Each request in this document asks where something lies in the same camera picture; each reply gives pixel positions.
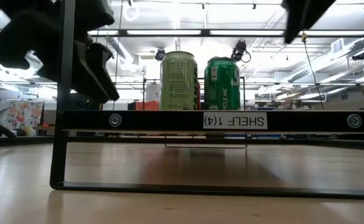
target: green can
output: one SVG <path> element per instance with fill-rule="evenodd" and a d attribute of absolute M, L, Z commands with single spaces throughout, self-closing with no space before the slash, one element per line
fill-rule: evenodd
<path fill-rule="evenodd" d="M 236 61 L 214 57 L 204 75 L 205 110 L 240 110 L 240 69 Z"/>
<path fill-rule="evenodd" d="M 162 110 L 197 110 L 199 108 L 197 63 L 188 52 L 165 54 L 161 62 Z"/>

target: metal shelf frame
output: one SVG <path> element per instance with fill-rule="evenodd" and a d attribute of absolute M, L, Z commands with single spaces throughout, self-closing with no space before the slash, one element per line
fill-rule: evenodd
<path fill-rule="evenodd" d="M 62 33 L 60 55 L 60 82 L 58 84 L 57 117 L 50 170 L 50 186 L 58 190 L 87 190 L 115 192 L 144 192 L 160 194 L 205 194 L 205 195 L 249 195 L 262 197 L 310 197 L 310 198 L 345 198 L 364 199 L 364 190 L 340 189 L 292 189 L 269 187 L 219 187 L 188 185 L 144 185 L 144 184 L 112 184 L 112 183 L 80 183 L 65 180 L 67 155 L 67 130 L 69 129 L 106 129 L 106 130 L 140 130 L 140 131 L 204 131 L 227 132 L 235 130 L 204 129 L 204 111 L 67 111 L 70 99 L 73 30 L 75 0 L 62 1 Z M 322 132 L 322 133 L 364 133 L 364 111 L 280 111 L 265 112 L 268 117 L 268 128 L 260 130 L 242 129 L 240 132 L 278 133 Z M 110 119 L 118 114 L 118 119 Z M 347 119 L 351 115 L 362 119 L 362 125 L 351 128 Z"/>

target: poster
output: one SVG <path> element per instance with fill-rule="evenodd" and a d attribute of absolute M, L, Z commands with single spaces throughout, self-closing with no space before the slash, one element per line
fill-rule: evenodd
<path fill-rule="evenodd" d="M 40 123 L 43 101 L 0 101 L 0 124 L 9 130 L 22 129 L 26 136 L 35 136 Z"/>

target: ceiling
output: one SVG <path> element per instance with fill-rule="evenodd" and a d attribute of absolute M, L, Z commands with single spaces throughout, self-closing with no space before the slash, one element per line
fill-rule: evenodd
<path fill-rule="evenodd" d="M 280 6 L 281 0 L 226 1 L 226 0 L 135 0 L 132 7 L 128 1 L 110 1 L 116 22 L 112 29 L 285 29 L 287 13 Z M 0 11 L 0 29 L 9 19 Z M 364 0 L 338 0 L 315 24 L 313 29 L 364 30 Z M 280 82 L 279 74 L 290 75 L 307 66 L 307 55 L 301 39 L 284 45 L 280 38 L 238 37 L 121 37 L 119 41 L 133 61 L 111 59 L 110 75 L 117 82 L 141 82 L 142 68 L 146 78 L 159 78 L 159 62 L 153 59 L 158 48 L 166 52 L 179 50 L 194 54 L 198 75 L 203 76 L 207 61 L 214 57 L 229 57 L 237 41 L 244 40 L 251 54 L 247 64 L 239 63 L 241 76 L 248 82 Z M 307 52 L 311 59 L 330 51 L 335 38 L 308 38 Z M 105 38 L 98 42 L 110 46 Z M 348 60 L 339 60 L 318 73 L 327 76 L 347 69 Z"/>

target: shelf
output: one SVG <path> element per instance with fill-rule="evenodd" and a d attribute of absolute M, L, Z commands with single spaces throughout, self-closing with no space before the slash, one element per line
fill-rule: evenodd
<path fill-rule="evenodd" d="M 364 133 L 364 111 L 66 111 L 64 116 L 64 131 Z"/>

